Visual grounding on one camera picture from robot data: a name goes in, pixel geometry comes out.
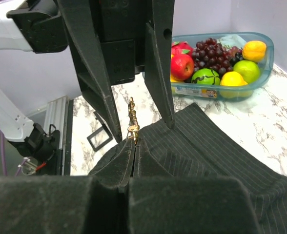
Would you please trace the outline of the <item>opposing finger of the left gripper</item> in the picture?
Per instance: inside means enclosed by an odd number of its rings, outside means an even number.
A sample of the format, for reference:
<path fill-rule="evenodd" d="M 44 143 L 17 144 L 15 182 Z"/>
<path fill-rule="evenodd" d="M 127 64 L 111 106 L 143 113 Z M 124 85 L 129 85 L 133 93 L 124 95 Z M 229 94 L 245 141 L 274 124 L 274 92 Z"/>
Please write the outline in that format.
<path fill-rule="evenodd" d="M 169 129 L 174 128 L 170 83 L 173 0 L 149 0 L 145 25 L 144 82 Z"/>

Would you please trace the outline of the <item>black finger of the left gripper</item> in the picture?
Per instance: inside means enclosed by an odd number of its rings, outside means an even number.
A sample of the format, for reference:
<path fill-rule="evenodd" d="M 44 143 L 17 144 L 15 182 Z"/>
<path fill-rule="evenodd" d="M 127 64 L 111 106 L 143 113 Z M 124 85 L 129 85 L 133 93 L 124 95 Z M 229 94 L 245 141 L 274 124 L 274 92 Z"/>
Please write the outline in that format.
<path fill-rule="evenodd" d="M 114 139 L 121 142 L 117 107 L 87 0 L 58 1 L 82 96 L 105 120 Z"/>

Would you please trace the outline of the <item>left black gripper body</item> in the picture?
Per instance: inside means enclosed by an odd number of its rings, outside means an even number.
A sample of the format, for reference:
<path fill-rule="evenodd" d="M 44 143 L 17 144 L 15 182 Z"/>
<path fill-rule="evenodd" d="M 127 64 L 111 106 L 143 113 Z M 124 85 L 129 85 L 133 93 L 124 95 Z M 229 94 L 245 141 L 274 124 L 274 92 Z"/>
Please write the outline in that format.
<path fill-rule="evenodd" d="M 111 84 L 130 83 L 145 70 L 152 45 L 150 0 L 91 0 L 90 10 Z"/>

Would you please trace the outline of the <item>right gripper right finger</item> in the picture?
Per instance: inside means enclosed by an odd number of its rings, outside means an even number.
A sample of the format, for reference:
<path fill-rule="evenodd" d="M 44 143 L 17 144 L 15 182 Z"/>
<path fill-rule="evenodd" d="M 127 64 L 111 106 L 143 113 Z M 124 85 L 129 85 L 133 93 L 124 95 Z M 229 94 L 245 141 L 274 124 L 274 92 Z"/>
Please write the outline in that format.
<path fill-rule="evenodd" d="M 258 234 L 243 184 L 227 176 L 173 177 L 140 139 L 128 186 L 131 234 Z"/>

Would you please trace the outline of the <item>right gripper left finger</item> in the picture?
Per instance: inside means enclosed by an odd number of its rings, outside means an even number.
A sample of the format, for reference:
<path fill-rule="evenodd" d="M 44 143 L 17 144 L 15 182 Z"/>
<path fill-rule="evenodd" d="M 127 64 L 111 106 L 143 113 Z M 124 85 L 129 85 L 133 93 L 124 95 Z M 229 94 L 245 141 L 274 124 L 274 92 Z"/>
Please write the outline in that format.
<path fill-rule="evenodd" d="M 88 176 L 0 177 L 0 234 L 125 234 L 135 144 Z"/>

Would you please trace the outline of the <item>black pinstriped shirt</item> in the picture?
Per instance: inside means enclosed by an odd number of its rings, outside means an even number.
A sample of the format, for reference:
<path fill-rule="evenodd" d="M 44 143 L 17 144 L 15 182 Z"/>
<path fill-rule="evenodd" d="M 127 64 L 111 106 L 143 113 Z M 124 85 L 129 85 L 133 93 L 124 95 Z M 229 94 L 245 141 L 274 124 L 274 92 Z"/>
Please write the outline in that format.
<path fill-rule="evenodd" d="M 248 192 L 260 234 L 287 234 L 287 177 L 236 144 L 196 104 L 179 111 L 176 118 L 174 129 L 158 121 L 140 130 L 140 139 L 146 142 L 152 157 L 173 177 L 227 176 L 239 180 Z M 126 140 L 104 156 L 112 159 Z"/>

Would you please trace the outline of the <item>gold brooch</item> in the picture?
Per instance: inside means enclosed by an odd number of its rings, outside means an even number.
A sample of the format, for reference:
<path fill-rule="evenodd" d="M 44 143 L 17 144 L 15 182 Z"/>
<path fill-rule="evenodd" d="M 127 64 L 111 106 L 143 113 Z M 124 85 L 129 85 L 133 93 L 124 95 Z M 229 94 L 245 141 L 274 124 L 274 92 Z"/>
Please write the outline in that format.
<path fill-rule="evenodd" d="M 136 145 L 139 139 L 140 126 L 136 117 L 136 111 L 134 109 L 135 103 L 133 97 L 129 98 L 128 103 L 128 116 L 129 116 L 129 126 L 127 128 L 127 138 L 132 139 Z"/>

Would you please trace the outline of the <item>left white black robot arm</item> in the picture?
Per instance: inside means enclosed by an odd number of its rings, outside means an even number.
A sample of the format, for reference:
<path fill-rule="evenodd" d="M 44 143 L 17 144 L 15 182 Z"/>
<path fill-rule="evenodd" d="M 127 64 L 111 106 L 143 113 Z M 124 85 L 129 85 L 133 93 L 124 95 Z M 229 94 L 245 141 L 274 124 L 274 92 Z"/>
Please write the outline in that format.
<path fill-rule="evenodd" d="M 122 132 L 111 87 L 144 82 L 167 127 L 174 126 L 170 49 L 172 0 L 0 1 L 0 130 L 23 157 L 49 160 L 61 148 L 58 130 L 28 119 L 31 102 L 74 91 L 63 79 L 72 73 L 82 96 L 107 123 L 117 142 Z"/>

